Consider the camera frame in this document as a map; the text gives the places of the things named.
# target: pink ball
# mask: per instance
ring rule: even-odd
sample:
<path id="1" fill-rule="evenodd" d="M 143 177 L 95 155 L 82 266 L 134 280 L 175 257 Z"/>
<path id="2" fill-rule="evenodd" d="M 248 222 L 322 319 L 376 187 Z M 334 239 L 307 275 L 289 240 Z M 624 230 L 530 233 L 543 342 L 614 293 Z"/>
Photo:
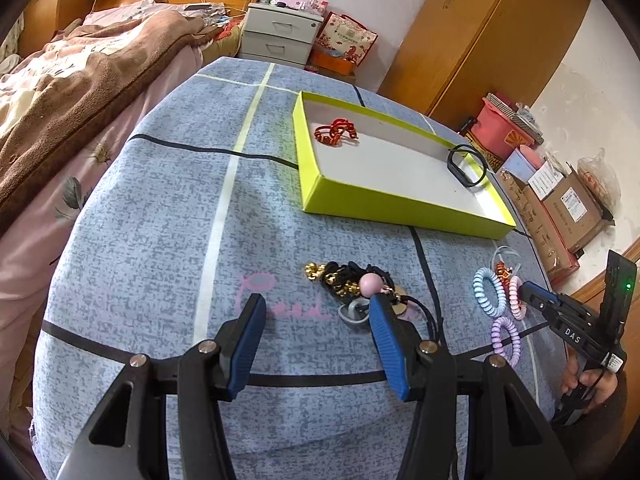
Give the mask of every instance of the pink ball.
<path id="1" fill-rule="evenodd" d="M 370 298 L 382 290 L 385 283 L 375 272 L 369 272 L 360 278 L 358 286 L 364 298 Z"/>

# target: screw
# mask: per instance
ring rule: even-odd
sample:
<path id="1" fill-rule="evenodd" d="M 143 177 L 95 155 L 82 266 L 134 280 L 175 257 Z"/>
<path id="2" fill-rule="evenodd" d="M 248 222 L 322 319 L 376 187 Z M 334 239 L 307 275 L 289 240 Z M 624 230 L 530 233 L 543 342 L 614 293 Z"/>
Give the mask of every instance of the screw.
<path id="1" fill-rule="evenodd" d="M 489 362 L 494 368 L 502 368 L 505 364 L 507 364 L 507 361 L 505 361 L 504 357 L 498 354 L 493 354 L 491 357 L 489 357 Z"/>
<path id="2" fill-rule="evenodd" d="M 129 359 L 129 364 L 134 368 L 140 368 L 144 366 L 146 363 L 146 355 L 144 354 L 135 354 Z"/>
<path id="3" fill-rule="evenodd" d="M 423 354 L 435 354 L 438 351 L 438 345 L 433 341 L 421 341 L 418 348 Z"/>
<path id="4" fill-rule="evenodd" d="M 211 352 L 214 352 L 216 348 L 218 348 L 218 345 L 213 341 L 213 339 L 204 340 L 198 345 L 198 351 L 201 354 L 210 354 Z"/>

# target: hand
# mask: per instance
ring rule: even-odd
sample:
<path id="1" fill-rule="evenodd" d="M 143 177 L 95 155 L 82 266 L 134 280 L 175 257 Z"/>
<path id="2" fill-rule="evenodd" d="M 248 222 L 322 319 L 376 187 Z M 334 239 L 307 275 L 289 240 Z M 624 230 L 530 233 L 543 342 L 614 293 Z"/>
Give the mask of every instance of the hand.
<path id="1" fill-rule="evenodd" d="M 562 372 L 561 390 L 563 394 L 570 393 L 577 388 L 578 368 L 578 358 L 576 357 L 575 353 L 569 355 L 569 358 L 566 362 L 566 367 L 564 368 L 564 372 Z M 580 376 L 580 382 L 585 386 L 591 386 L 595 383 L 595 381 L 598 380 L 598 377 L 601 373 L 602 370 L 587 370 Z M 612 396 L 613 392 L 616 391 L 617 387 L 618 376 L 615 373 L 606 370 L 600 382 L 596 384 L 596 392 L 591 398 L 590 404 L 584 410 L 584 413 L 589 413 L 596 406 L 599 406 L 605 400 L 609 399 L 609 397 Z"/>

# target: white nightstand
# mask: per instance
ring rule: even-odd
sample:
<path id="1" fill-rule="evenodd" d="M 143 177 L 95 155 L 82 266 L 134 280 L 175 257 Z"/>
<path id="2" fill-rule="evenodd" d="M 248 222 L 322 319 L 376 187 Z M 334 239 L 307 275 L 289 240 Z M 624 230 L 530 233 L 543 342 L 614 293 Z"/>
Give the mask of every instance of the white nightstand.
<path id="1" fill-rule="evenodd" d="M 323 21 L 310 12 L 249 4 L 238 57 L 304 68 Z"/>

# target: white paper label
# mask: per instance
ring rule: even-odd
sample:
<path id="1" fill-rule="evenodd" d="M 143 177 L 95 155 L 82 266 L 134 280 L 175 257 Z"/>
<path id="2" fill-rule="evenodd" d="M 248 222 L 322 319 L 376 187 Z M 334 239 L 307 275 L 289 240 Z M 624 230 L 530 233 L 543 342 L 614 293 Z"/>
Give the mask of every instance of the white paper label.
<path id="1" fill-rule="evenodd" d="M 610 371 L 617 374 L 618 370 L 622 368 L 622 365 L 624 363 L 625 362 L 622 359 L 620 359 L 617 355 L 611 354 L 609 357 L 605 357 L 604 361 L 601 362 L 600 364 L 602 366 L 606 366 Z"/>
<path id="2" fill-rule="evenodd" d="M 540 200 L 544 200 L 564 178 L 551 162 L 546 161 L 529 179 L 528 184 Z"/>
<path id="3" fill-rule="evenodd" d="M 571 215 L 571 218 L 574 219 L 574 222 L 577 223 L 580 218 L 587 214 L 587 208 L 585 208 L 573 187 L 567 189 L 566 193 L 560 197 L 560 200 L 562 200 L 564 207 Z"/>

